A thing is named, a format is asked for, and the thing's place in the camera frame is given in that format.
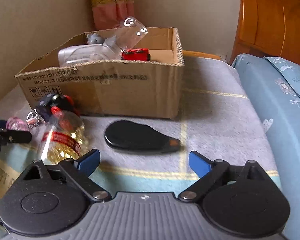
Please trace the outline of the grey plush toy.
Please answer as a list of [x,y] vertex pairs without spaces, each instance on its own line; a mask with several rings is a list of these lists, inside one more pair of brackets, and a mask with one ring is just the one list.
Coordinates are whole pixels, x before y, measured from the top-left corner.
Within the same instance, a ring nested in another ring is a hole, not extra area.
[[87,34],[87,44],[100,44],[108,47],[116,46],[117,36],[111,36],[109,38],[103,38],[97,33]]

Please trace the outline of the brown cardboard box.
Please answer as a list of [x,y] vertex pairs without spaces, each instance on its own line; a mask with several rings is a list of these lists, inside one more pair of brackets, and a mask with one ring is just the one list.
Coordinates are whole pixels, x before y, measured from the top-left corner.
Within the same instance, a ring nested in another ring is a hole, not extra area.
[[150,60],[101,60],[71,67],[59,65],[59,50],[54,49],[15,78],[31,107],[57,92],[70,96],[84,115],[175,118],[184,68],[178,29],[150,27],[137,47],[148,49]]

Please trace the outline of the blue floral bed sheet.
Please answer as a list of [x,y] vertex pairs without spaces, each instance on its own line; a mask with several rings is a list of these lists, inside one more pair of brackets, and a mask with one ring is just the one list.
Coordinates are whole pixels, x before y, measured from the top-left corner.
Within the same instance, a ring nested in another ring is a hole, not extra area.
[[290,203],[284,234],[300,239],[300,98],[264,57],[240,54],[232,66],[262,122]]

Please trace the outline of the white translucent plastic container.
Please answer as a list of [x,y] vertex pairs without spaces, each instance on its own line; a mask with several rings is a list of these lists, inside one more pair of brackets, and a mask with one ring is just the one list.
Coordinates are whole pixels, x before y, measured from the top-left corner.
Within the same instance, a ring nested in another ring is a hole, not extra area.
[[102,44],[70,46],[58,52],[60,67],[99,60],[117,60],[121,58],[120,48],[111,48]]

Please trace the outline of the glass jar with gold capsules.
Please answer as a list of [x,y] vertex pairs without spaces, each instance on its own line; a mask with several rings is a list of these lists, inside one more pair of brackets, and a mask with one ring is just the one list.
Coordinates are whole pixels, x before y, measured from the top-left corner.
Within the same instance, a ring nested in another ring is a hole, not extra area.
[[85,125],[75,113],[53,106],[38,147],[38,159],[58,164],[64,159],[78,159],[87,149]]

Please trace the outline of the black red toy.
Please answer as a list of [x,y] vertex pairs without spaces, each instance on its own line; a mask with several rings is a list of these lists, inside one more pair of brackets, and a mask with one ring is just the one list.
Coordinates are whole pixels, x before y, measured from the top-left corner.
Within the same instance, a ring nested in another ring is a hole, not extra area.
[[45,122],[48,122],[50,117],[57,111],[69,111],[80,116],[79,111],[75,108],[73,99],[70,96],[59,93],[47,94],[41,98],[34,110]]

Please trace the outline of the blue floral pillow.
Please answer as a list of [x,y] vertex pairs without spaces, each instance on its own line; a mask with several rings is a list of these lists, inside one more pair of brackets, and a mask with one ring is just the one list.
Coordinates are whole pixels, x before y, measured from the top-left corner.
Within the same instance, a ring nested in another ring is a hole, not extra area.
[[285,78],[290,87],[300,98],[300,65],[281,57],[264,57]]

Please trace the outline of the red toy car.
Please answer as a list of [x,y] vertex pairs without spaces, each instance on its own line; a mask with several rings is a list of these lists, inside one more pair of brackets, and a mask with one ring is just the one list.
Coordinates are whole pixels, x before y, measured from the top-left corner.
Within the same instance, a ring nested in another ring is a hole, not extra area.
[[130,61],[150,61],[151,56],[146,48],[127,49],[121,54],[122,60]]

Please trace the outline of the clear glass cup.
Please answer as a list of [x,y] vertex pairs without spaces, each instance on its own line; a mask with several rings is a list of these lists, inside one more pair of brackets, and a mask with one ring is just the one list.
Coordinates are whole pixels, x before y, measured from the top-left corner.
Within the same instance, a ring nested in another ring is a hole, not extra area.
[[140,21],[128,17],[103,44],[114,53],[115,59],[119,59],[123,52],[133,49],[147,34],[147,28]]

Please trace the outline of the wooden bed headboard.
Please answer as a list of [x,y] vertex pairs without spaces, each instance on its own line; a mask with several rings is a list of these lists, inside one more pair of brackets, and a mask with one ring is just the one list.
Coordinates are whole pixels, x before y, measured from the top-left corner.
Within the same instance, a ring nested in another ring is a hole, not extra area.
[[300,0],[241,0],[230,61],[243,53],[300,65]]

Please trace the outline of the pink curtain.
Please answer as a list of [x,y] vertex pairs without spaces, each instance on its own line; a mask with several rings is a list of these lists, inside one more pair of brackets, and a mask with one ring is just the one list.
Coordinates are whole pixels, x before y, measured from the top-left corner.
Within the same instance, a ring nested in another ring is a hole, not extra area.
[[91,0],[95,28],[112,29],[134,16],[134,0]]

